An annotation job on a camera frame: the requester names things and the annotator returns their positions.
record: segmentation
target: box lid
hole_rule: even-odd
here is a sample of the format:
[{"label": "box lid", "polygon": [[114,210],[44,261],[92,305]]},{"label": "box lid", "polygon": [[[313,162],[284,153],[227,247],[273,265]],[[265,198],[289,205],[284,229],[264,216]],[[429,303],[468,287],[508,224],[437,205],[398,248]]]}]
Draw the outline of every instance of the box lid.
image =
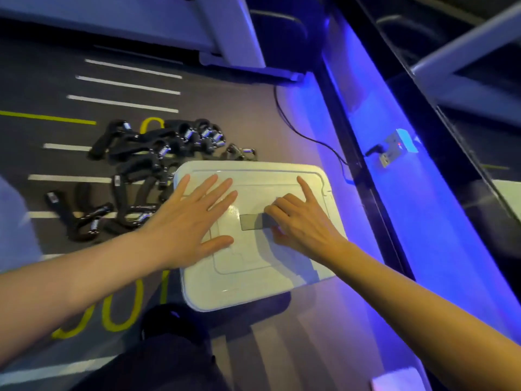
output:
[{"label": "box lid", "polygon": [[190,174],[186,194],[217,173],[220,184],[233,178],[230,190],[238,197],[212,226],[205,239],[230,235],[235,242],[181,271],[183,295],[198,311],[211,311],[251,302],[334,276],[328,268],[273,242],[263,215],[277,197],[293,193],[305,199],[297,176],[309,184],[318,203],[345,236],[331,186],[322,169],[310,165],[266,162],[194,160],[176,171],[173,184]]}]

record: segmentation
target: gym floor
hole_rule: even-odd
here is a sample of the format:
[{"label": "gym floor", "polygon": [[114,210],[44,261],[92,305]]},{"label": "gym floor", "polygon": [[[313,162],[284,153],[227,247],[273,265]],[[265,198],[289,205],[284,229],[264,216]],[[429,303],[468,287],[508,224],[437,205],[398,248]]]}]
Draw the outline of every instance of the gym floor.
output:
[{"label": "gym floor", "polygon": [[[42,260],[93,244],[66,238],[63,225],[43,201],[44,193],[60,189],[72,197],[74,181],[99,181],[93,184],[93,204],[111,201],[106,182],[114,167],[103,160],[88,160],[86,150],[111,119],[125,119],[139,129],[150,117],[207,118],[222,128],[228,143],[257,149],[259,160],[322,167],[348,238],[380,258],[355,187],[344,180],[329,150],[298,137],[284,124],[271,84],[230,70],[186,67],[107,49],[86,51],[7,35],[0,37],[0,47],[0,175],[25,199]],[[279,87],[279,97],[299,131],[339,150],[312,75],[298,85]],[[158,128],[154,124],[149,129]],[[349,179],[349,170],[345,173]],[[98,241],[107,238],[103,235]],[[159,302],[182,302],[178,272],[153,274],[142,281],[98,302],[63,324],[55,337],[49,335],[10,363],[0,373],[0,386],[67,390],[137,343],[143,311]],[[381,318],[336,278],[202,318],[211,330],[218,365],[235,389],[366,390],[372,377],[418,366]]]}]

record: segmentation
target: finger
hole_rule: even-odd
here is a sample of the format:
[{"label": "finger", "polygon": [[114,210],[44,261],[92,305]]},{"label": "finger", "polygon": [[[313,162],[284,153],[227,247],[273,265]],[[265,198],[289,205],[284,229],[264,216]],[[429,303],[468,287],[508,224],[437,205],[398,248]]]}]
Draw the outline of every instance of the finger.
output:
[{"label": "finger", "polygon": [[201,185],[199,185],[197,188],[195,188],[194,191],[190,195],[188,195],[186,200],[188,200],[190,202],[196,202],[197,200],[199,200],[201,197],[203,197],[206,194],[208,189],[210,189],[212,187],[212,185],[215,184],[217,179],[218,179],[217,174],[214,174],[214,175],[208,177],[206,180],[204,180],[204,182]]},{"label": "finger", "polygon": [[306,197],[307,203],[316,203],[317,199],[315,198],[315,195],[313,195],[313,192],[311,191],[311,188],[307,184],[306,181],[304,181],[303,177],[298,176],[296,178],[297,182],[299,183],[300,187],[302,188],[302,191],[304,192],[304,196]]},{"label": "finger", "polygon": [[275,222],[277,222],[281,226],[285,226],[290,219],[288,214],[286,214],[284,211],[282,211],[274,204],[266,206],[264,208],[264,212],[268,214],[271,218],[273,218]]},{"label": "finger", "polygon": [[237,199],[237,191],[232,191],[226,195],[226,197],[217,203],[213,209],[208,211],[210,215],[210,221],[214,223],[217,221],[230,207],[230,205]]},{"label": "finger", "polygon": [[297,207],[294,204],[290,203],[288,200],[286,200],[284,197],[277,197],[273,204],[290,216],[295,214],[297,210]]},{"label": "finger", "polygon": [[223,194],[230,189],[231,184],[233,183],[233,180],[231,178],[227,178],[221,185],[219,185],[217,188],[212,190],[209,194],[207,194],[205,197],[203,197],[200,202],[204,206],[204,208],[207,210],[209,209],[215,202],[218,201],[218,199],[223,196]]},{"label": "finger", "polygon": [[305,204],[302,200],[300,200],[298,197],[296,197],[293,193],[288,193],[288,194],[284,195],[284,199],[286,199],[288,202],[290,202],[291,204],[293,204],[296,207],[301,207]]},{"label": "finger", "polygon": [[183,195],[185,194],[186,187],[188,186],[188,183],[190,182],[190,174],[186,174],[183,178],[181,178],[181,181],[177,184],[175,190],[173,191],[173,194],[168,199],[167,203],[177,203],[181,200]]},{"label": "finger", "polygon": [[278,245],[289,245],[289,237],[281,232],[278,226],[272,226],[271,233],[273,233],[273,241]]},{"label": "finger", "polygon": [[198,257],[205,258],[233,244],[233,237],[218,236],[199,245]]}]

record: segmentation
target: black cable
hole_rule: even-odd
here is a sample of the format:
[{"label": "black cable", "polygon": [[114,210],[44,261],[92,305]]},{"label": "black cable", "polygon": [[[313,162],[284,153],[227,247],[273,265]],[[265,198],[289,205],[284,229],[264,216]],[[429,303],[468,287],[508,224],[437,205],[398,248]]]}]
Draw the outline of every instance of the black cable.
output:
[{"label": "black cable", "polygon": [[344,171],[344,165],[346,166],[349,166],[348,163],[338,154],[338,152],[336,152],[330,145],[326,144],[326,143],[323,143],[322,141],[318,141],[318,140],[315,140],[311,137],[308,137],[308,136],[305,136],[303,135],[301,132],[299,132],[298,130],[295,129],[295,127],[291,124],[291,122],[289,121],[288,117],[286,116],[286,114],[284,113],[284,111],[282,110],[282,107],[280,106],[280,103],[279,103],[279,97],[278,97],[278,93],[277,93],[277,85],[273,85],[273,97],[275,98],[275,105],[277,106],[277,112],[279,113],[280,117],[282,118],[282,120],[284,121],[284,123],[286,125],[288,125],[288,127],[293,130],[296,134],[298,134],[300,137],[302,138],[305,138],[306,140],[309,140],[309,141],[312,141],[314,143],[317,143],[317,144],[321,144],[323,145],[324,147],[328,148],[329,150],[331,150],[335,155],[336,157],[338,158],[338,161],[340,162],[340,167],[342,168],[342,176],[344,177],[344,180],[346,182],[348,182],[349,184],[352,184],[353,181],[349,180],[346,176],[345,176],[345,171]]}]

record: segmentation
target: yellow floor line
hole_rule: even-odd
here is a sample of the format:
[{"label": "yellow floor line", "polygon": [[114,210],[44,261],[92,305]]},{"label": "yellow floor line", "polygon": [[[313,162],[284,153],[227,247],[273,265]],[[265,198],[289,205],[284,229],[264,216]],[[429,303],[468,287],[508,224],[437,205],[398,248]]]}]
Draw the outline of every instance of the yellow floor line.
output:
[{"label": "yellow floor line", "polygon": [[496,165],[481,165],[485,169],[510,170],[510,167]]},{"label": "yellow floor line", "polygon": [[36,115],[36,114],[33,114],[33,113],[0,111],[0,115],[4,115],[6,117],[44,119],[44,120],[56,121],[56,122],[70,122],[72,124],[96,124],[96,121],[88,121],[88,120],[85,120],[85,119],[52,117],[52,116],[49,116],[49,115]]}]

